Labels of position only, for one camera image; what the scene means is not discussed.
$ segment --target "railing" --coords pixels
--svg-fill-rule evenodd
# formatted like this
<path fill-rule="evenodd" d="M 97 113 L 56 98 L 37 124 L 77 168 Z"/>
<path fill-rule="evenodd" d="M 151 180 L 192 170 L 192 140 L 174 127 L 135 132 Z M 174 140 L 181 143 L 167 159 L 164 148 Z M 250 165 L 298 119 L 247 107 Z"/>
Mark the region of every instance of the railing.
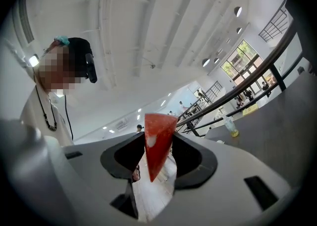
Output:
<path fill-rule="evenodd" d="M 234 99 L 236 96 L 241 94 L 243 91 L 245 91 L 248 87 L 250 87 L 251 84 L 253 84 L 257 79 L 262 76 L 268 69 L 271 70 L 272 74 L 274 75 L 276 79 L 276 83 L 273 84 L 271 87 L 269 87 L 267 90 L 265 90 L 261 95 L 257 96 L 253 100 L 251 100 L 249 103 L 244 105 L 243 107 L 227 114 L 228 116 L 233 116 L 244 109 L 248 108 L 249 106 L 255 104 L 258 100 L 260 100 L 262 97 L 270 93 L 274 88 L 277 86 L 280 87 L 281 91 L 284 91 L 286 89 L 286 86 L 284 84 L 284 79 L 291 73 L 291 71 L 296 67 L 296 65 L 299 63 L 299 61 L 302 58 L 302 54 L 298 56 L 298 58 L 295 60 L 295 62 L 292 64 L 292 66 L 281 76 L 276 69 L 274 63 L 275 61 L 281 56 L 281 54 L 286 50 L 292 39 L 294 38 L 296 34 L 296 29 L 294 23 L 291 23 L 289 26 L 288 30 L 280 40 L 280 42 L 277 44 L 275 49 L 270 53 L 270 55 L 263 61 L 263 63 L 248 77 L 244 80 L 244 82 L 240 83 L 236 88 L 228 92 L 226 95 L 215 101 L 213 104 L 210 106 L 206 107 L 205 109 L 201 110 L 200 112 L 194 114 L 193 116 L 188 117 L 187 119 L 180 121 L 176 127 L 181 127 L 181 126 L 187 126 L 188 130 L 182 131 L 183 133 L 188 133 L 192 131 L 196 136 L 204 136 L 204 135 L 199 135 L 198 132 L 196 131 L 199 128 L 206 127 L 208 125 L 214 124 L 216 122 L 219 122 L 223 120 L 223 118 L 218 118 L 214 121 L 211 121 L 209 123 L 206 123 L 204 125 L 201 125 L 199 127 L 194 127 L 193 126 L 193 121 L 199 118 L 202 118 L 206 114 L 218 109 L 220 106 L 228 103 L 230 100 Z"/>
<path fill-rule="evenodd" d="M 264 29 L 259 33 L 259 36 L 264 41 L 269 41 L 279 34 L 282 34 L 288 28 L 287 13 L 285 8 L 286 0 L 284 0 L 276 11 L 271 20 L 267 23 Z"/>
<path fill-rule="evenodd" d="M 216 81 L 201 97 L 197 99 L 186 111 L 184 111 L 178 118 L 178 121 L 183 121 L 189 118 L 196 112 L 205 109 L 208 105 L 212 104 L 217 98 L 218 93 L 222 89 L 221 84 Z M 196 125 L 200 119 L 196 119 L 192 125 Z"/>

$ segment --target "red triangular object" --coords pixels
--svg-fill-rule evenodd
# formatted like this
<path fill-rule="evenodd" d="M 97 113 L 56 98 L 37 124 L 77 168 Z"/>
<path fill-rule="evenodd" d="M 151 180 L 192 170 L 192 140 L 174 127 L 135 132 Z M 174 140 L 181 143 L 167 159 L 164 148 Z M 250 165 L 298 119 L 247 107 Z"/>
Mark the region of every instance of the red triangular object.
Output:
<path fill-rule="evenodd" d="M 145 114 L 145 148 L 151 182 L 159 174 L 168 156 L 177 121 L 178 117 L 171 115 Z"/>

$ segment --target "floor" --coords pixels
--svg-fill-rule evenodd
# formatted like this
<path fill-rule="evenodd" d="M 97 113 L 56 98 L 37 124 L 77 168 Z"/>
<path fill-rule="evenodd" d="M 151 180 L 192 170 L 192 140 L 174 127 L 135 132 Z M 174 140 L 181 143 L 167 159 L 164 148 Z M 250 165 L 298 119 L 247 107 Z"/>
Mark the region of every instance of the floor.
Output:
<path fill-rule="evenodd" d="M 156 179 L 151 183 L 146 154 L 139 162 L 141 179 L 132 184 L 140 222 L 153 220 L 173 196 L 176 163 L 170 154 Z"/>

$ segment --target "plastic bottle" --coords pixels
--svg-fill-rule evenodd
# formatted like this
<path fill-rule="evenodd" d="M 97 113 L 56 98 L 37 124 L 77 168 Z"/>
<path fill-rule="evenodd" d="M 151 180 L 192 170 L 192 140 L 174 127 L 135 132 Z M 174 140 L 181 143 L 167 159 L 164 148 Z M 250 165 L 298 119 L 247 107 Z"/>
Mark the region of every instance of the plastic bottle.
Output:
<path fill-rule="evenodd" d="M 229 132 L 231 133 L 232 137 L 236 137 L 239 135 L 239 131 L 236 129 L 236 126 L 234 125 L 232 118 L 224 115 L 223 117 L 224 125 L 227 127 Z"/>

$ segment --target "black slot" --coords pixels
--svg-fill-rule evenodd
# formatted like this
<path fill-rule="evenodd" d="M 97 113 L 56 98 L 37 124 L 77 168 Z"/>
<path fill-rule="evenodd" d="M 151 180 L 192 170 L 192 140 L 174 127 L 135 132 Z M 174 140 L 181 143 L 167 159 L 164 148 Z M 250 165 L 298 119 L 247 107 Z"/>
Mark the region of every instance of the black slot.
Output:
<path fill-rule="evenodd" d="M 278 200 L 260 177 L 252 176 L 245 178 L 244 181 L 263 210 L 269 208 Z"/>
<path fill-rule="evenodd" d="M 72 158 L 75 158 L 75 157 L 79 157 L 79 156 L 82 156 L 83 154 L 80 153 L 79 151 L 76 151 L 76 152 L 70 152 L 70 153 L 67 153 L 65 154 L 66 158 L 69 160 L 69 159 L 72 159 Z"/>

